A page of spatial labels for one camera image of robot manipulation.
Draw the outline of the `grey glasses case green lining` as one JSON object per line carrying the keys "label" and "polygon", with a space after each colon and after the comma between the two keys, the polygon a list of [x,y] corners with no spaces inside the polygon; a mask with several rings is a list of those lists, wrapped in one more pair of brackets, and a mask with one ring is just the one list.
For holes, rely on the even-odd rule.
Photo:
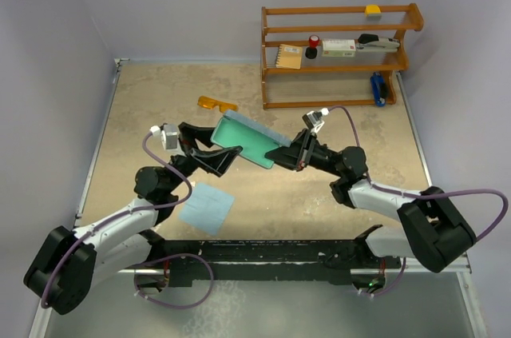
{"label": "grey glasses case green lining", "polygon": [[267,152],[291,145],[289,137],[231,109],[224,112],[210,140],[222,148],[240,146],[242,158],[265,169],[274,165],[274,161],[265,157]]}

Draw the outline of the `light blue cleaning cloth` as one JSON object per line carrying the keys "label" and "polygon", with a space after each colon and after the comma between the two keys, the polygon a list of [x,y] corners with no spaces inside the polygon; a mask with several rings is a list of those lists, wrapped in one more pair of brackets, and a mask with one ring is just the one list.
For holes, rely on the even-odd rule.
{"label": "light blue cleaning cloth", "polygon": [[198,183],[184,203],[179,218],[184,223],[216,236],[220,231],[235,198],[205,183]]}

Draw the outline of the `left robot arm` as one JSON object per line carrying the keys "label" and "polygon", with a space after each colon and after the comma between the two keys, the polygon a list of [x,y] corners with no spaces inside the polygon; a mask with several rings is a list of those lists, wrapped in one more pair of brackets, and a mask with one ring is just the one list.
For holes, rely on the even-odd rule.
{"label": "left robot arm", "polygon": [[195,171],[220,177],[243,149],[239,145],[213,149],[213,128],[182,123],[176,138],[180,153],[164,161],[149,149],[148,141],[164,137],[166,130],[165,125],[154,126],[143,138],[143,150],[157,164],[137,171],[136,196],[125,207],[90,225],[59,226],[48,234],[23,279],[39,296],[42,308],[65,315],[93,286],[124,268],[155,268],[190,256],[188,252],[171,254],[154,227],[191,198],[194,189],[189,177]]}

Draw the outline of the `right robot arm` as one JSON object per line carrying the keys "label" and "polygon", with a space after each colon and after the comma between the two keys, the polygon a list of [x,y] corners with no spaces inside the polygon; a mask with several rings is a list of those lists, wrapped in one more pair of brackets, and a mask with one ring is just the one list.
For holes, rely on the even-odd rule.
{"label": "right robot arm", "polygon": [[414,191],[369,181],[366,154],[359,146],[334,151],[305,129],[265,156],[288,170],[312,167],[330,173],[336,177],[330,188],[339,204],[400,223],[398,229],[377,228],[355,247],[355,258],[364,267],[375,266],[384,256],[400,256],[441,272],[477,242],[466,219],[438,187]]}

